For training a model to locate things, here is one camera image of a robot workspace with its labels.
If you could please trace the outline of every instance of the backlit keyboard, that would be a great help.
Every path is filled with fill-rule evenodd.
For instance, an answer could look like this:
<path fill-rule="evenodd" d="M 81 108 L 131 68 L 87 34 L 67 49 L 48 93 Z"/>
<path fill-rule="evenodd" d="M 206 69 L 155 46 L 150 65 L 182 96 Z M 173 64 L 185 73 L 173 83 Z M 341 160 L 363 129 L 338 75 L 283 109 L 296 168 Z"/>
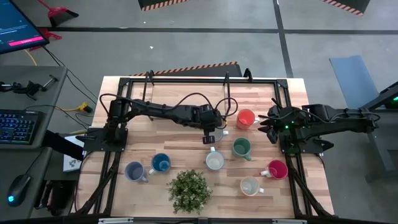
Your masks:
<path fill-rule="evenodd" d="M 32 144 L 42 113 L 0 110 L 0 144 Z"/>

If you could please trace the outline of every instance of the gray floor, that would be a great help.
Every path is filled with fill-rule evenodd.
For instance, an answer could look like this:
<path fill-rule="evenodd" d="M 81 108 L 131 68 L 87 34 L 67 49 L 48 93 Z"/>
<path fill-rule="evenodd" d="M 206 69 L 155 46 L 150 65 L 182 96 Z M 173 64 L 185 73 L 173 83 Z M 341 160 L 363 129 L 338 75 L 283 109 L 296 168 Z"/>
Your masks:
<path fill-rule="evenodd" d="M 64 26 L 276 29 L 272 0 L 201 0 L 141 12 L 133 0 L 54 0 L 81 16 Z M 48 26 L 46 10 L 36 1 L 16 3 L 38 26 Z M 398 29 L 398 1 L 372 0 L 363 17 L 320 0 L 279 0 L 285 29 Z M 129 75 L 238 61 L 255 77 L 286 77 L 278 34 L 237 33 L 89 33 L 59 32 L 62 40 L 48 48 L 98 93 L 104 75 Z M 346 107 L 330 57 L 362 55 L 380 91 L 398 80 L 396 35 L 286 35 L 295 78 L 304 78 L 311 103 Z M 39 65 L 55 65 L 43 50 L 33 51 Z M 23 52 L 0 55 L 0 65 L 31 65 Z M 83 100 L 68 82 L 58 105 L 71 108 Z M 52 131 L 81 129 L 55 113 Z M 335 147 L 325 153 L 326 176 L 335 213 L 343 218 L 398 223 L 397 182 L 368 184 L 364 175 L 374 165 L 368 139 L 362 134 L 326 136 Z"/>

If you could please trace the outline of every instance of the green plant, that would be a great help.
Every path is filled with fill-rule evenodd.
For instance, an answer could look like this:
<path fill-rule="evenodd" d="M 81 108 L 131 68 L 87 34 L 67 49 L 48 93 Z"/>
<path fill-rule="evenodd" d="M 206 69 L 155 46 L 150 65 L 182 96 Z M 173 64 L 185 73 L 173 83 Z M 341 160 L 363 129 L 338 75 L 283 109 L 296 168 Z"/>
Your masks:
<path fill-rule="evenodd" d="M 200 214 L 203 207 L 210 201 L 212 190 L 207 186 L 203 172 L 194 170 L 181 171 L 177 178 L 173 179 L 169 186 L 170 201 L 174 201 L 174 214 L 179 210 Z"/>

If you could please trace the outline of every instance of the wooden table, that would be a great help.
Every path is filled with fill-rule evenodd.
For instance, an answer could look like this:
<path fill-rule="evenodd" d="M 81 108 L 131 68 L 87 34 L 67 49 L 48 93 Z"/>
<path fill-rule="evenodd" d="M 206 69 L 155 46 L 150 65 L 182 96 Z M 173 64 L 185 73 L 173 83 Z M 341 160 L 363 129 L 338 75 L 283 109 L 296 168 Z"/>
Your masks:
<path fill-rule="evenodd" d="M 116 93 L 120 77 L 104 77 L 100 94 Z M 308 104 L 307 93 L 303 79 L 288 79 L 290 99 L 293 106 L 300 107 Z M 143 84 L 135 83 L 131 98 L 142 98 Z M 220 84 L 161 84 L 154 87 L 148 85 L 146 100 L 153 103 L 174 105 L 185 95 L 192 92 L 206 95 L 212 105 L 215 105 L 226 95 L 226 90 Z M 239 109 L 250 109 L 256 115 L 266 114 L 274 105 L 272 85 L 265 84 L 231 84 L 231 97 L 239 103 Z M 109 105 L 112 97 L 104 97 L 104 103 Z M 205 101 L 200 96 L 188 98 L 184 103 L 201 105 Z M 225 108 L 219 107 L 221 113 Z M 106 113 L 98 103 L 93 127 L 101 128 L 106 121 Z M 209 145 L 201 143 L 203 131 L 184 128 L 172 121 L 155 119 L 153 122 L 146 116 L 138 116 L 128 122 L 129 137 L 126 150 L 122 153 L 118 171 L 116 190 L 111 215 L 123 217 L 197 217 L 196 213 L 178 212 L 173 214 L 172 202 L 168 201 L 169 193 L 166 183 L 170 182 L 181 170 L 195 169 L 203 171 L 208 184 L 213 190 L 213 198 L 201 212 L 201 217 L 211 218 L 293 218 L 292 199 L 290 196 L 288 178 L 274 180 L 259 177 L 273 159 L 285 161 L 280 153 L 278 144 L 271 144 L 265 133 L 257 130 L 253 125 L 249 130 L 236 128 L 236 115 L 228 118 L 226 130 L 229 135 L 215 144 L 216 150 L 225 157 L 225 165 L 219 172 L 212 172 L 206 168 L 205 157 L 210 151 Z M 233 141 L 238 137 L 245 137 L 252 144 L 252 161 L 234 157 L 231 154 Z M 124 168 L 132 161 L 143 163 L 150 169 L 153 155 L 164 152 L 170 156 L 172 168 L 167 174 L 148 176 L 148 184 L 130 182 L 124 177 Z M 78 186 L 78 207 L 88 200 L 100 179 L 103 163 L 103 152 L 94 152 L 85 161 Z M 325 171 L 319 158 L 314 155 L 303 154 L 303 166 L 307 178 L 308 188 L 324 208 L 333 213 L 333 207 L 326 181 Z M 264 194 L 245 197 L 239 188 L 240 180 L 253 175 L 265 189 Z M 104 190 L 101 211 L 108 194 L 108 187 Z M 298 190 L 300 207 L 303 209 L 302 194 Z"/>

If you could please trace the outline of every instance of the red mug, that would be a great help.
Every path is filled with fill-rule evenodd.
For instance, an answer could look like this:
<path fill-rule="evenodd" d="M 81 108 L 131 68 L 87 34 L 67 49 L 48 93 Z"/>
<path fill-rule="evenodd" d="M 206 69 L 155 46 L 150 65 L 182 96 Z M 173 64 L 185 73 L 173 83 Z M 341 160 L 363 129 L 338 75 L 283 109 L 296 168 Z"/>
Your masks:
<path fill-rule="evenodd" d="M 249 109 L 243 109 L 238 113 L 238 118 L 236 119 L 236 126 L 240 129 L 246 130 L 249 129 L 252 124 L 257 123 L 259 121 L 260 119 L 256 118 L 256 115 L 253 113 L 253 111 Z"/>
<path fill-rule="evenodd" d="M 268 164 L 268 168 L 266 170 L 260 172 L 260 175 L 282 180 L 287 177 L 287 173 L 286 164 L 280 160 L 273 160 Z"/>

